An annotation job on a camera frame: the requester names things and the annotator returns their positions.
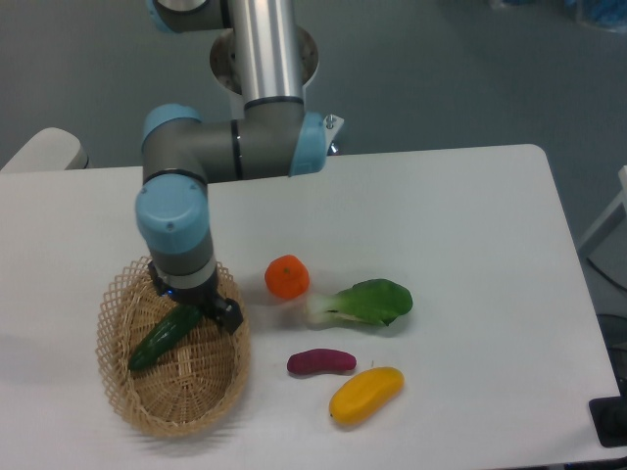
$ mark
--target gray floor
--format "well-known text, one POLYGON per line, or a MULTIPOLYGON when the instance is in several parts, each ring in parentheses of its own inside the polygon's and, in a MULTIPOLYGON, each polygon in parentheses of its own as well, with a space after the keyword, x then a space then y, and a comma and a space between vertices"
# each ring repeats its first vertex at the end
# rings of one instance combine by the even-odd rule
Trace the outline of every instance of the gray floor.
MULTIPOLYGON (((308 105, 347 120, 344 153, 536 144, 575 239, 618 193, 627 34, 581 26, 559 0, 295 4, 320 54, 308 105)), ((45 127, 77 136, 95 166, 121 166, 140 165, 143 118, 162 103, 229 118, 208 66, 217 35, 160 34, 140 0, 0 0, 0 166, 45 127)), ((625 230, 594 256, 627 284, 625 230)), ((597 311, 627 312, 586 276, 597 311)))

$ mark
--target metal arm tube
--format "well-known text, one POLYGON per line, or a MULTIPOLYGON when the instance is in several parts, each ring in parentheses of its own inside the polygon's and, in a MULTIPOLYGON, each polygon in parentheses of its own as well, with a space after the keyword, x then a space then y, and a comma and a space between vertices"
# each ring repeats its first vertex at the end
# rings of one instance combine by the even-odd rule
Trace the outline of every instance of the metal arm tube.
POLYGON ((302 102, 292 0, 235 0, 232 10, 245 105, 276 97, 302 102))

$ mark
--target white table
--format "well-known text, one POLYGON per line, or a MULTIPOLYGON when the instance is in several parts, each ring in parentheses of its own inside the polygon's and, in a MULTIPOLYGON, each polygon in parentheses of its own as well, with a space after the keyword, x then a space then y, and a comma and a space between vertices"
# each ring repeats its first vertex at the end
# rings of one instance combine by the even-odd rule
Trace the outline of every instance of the white table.
POLYGON ((618 395, 544 153, 533 146, 330 159, 319 174, 210 188, 217 257, 251 316, 253 366, 218 428, 182 442, 109 407, 96 323, 108 283, 147 254, 139 168, 0 175, 0 454, 6 468, 478 469, 624 456, 588 401, 618 395), (389 329, 312 331, 265 292, 283 254, 334 292, 388 277, 415 308, 389 329), (346 377, 287 375, 290 354, 353 353, 406 387, 350 432, 346 377))

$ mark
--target bok choy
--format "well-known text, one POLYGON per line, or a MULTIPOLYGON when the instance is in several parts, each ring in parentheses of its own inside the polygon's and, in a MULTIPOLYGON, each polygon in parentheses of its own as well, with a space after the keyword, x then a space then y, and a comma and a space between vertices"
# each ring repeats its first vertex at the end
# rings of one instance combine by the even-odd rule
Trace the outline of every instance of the bok choy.
POLYGON ((388 279, 370 279, 333 296, 310 294, 305 314, 310 324, 349 320, 388 326, 412 307, 408 289, 388 279))

